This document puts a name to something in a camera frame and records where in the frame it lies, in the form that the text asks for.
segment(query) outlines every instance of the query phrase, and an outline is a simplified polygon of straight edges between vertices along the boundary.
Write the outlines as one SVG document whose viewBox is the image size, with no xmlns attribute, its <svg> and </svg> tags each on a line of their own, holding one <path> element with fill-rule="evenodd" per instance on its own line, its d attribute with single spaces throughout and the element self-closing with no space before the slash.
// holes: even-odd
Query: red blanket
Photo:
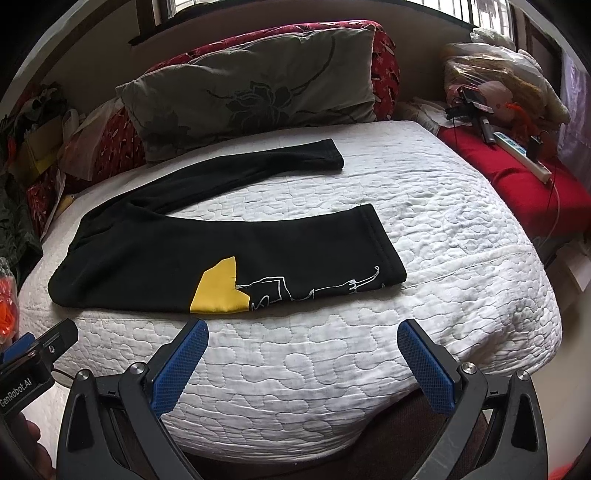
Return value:
<svg viewBox="0 0 591 480">
<path fill-rule="evenodd" d="M 544 162 L 552 172 L 557 196 L 556 191 L 552 191 L 552 180 L 544 185 L 501 147 L 485 145 L 472 127 L 456 128 L 456 147 L 453 130 L 442 128 L 438 137 L 486 177 L 530 238 L 572 236 L 589 230 L 591 195 L 558 158 Z"/>
</svg>

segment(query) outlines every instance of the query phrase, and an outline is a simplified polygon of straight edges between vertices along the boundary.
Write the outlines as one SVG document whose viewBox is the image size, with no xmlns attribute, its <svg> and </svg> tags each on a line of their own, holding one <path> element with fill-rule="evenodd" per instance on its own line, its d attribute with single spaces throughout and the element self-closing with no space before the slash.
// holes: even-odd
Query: bag of items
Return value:
<svg viewBox="0 0 591 480">
<path fill-rule="evenodd" d="M 448 96 L 458 85 L 501 82 L 533 120 L 545 119 L 556 129 L 570 122 L 568 109 L 529 54 L 485 43 L 454 43 L 445 46 L 442 57 Z"/>
</svg>

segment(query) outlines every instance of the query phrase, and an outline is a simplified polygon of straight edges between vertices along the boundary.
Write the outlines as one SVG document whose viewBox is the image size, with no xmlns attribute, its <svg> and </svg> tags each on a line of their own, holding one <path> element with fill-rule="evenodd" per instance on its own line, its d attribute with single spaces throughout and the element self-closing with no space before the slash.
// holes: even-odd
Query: white quilted bedspread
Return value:
<svg viewBox="0 0 591 480">
<path fill-rule="evenodd" d="M 533 372 L 553 357 L 560 316 L 534 247 L 485 178 L 413 122 L 256 135 L 101 183 L 53 225 L 45 256 L 21 290 L 22 328 L 39 335 L 64 317 L 75 319 L 80 339 L 58 365 L 71 374 L 83 367 L 112 374 L 147 360 L 186 317 L 68 310 L 49 298 L 47 282 L 82 215 L 207 158 L 323 138 L 333 138 L 343 155 L 342 173 L 274 177 L 175 215 L 280 220 L 372 203 L 408 280 L 349 297 L 206 317 L 209 347 L 165 416 L 183 449 L 226 460 L 294 462 L 351 444 L 372 416 L 415 388 L 396 344 L 397 326 L 409 317 L 487 372 Z M 154 272 L 154 281 L 166 278 Z"/>
</svg>

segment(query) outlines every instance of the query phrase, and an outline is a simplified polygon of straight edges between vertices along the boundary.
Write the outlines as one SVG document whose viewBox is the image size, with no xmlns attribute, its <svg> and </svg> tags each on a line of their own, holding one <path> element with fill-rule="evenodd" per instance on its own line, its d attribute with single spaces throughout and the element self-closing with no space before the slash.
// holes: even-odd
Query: yellow patch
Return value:
<svg viewBox="0 0 591 480">
<path fill-rule="evenodd" d="M 236 257 L 224 258 L 203 272 L 193 301 L 191 313 L 245 312 L 251 298 L 236 289 Z"/>
</svg>

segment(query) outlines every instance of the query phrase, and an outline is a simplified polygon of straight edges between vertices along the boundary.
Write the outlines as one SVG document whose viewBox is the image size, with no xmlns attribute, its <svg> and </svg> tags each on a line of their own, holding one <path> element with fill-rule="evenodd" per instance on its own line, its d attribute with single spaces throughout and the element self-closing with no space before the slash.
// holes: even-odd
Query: window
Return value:
<svg viewBox="0 0 591 480">
<path fill-rule="evenodd" d="M 434 8 L 477 27 L 492 28 L 513 38 L 511 11 L 507 0 L 408 0 Z"/>
<path fill-rule="evenodd" d="M 199 7 L 199 11 L 207 9 L 209 4 L 222 0 L 156 0 L 160 10 L 161 22 L 171 19 L 176 13 L 188 7 Z M 415 4 L 439 10 L 477 27 L 492 28 L 497 32 L 514 39 L 511 10 L 508 0 L 407 0 Z M 136 0 L 136 3 L 151 8 L 152 0 Z"/>
<path fill-rule="evenodd" d="M 211 4 L 213 2 L 217 2 L 219 0 L 174 0 L 174 10 L 170 12 L 170 16 L 172 17 L 176 12 L 182 10 L 183 8 L 192 7 L 193 5 L 197 4 Z"/>
</svg>

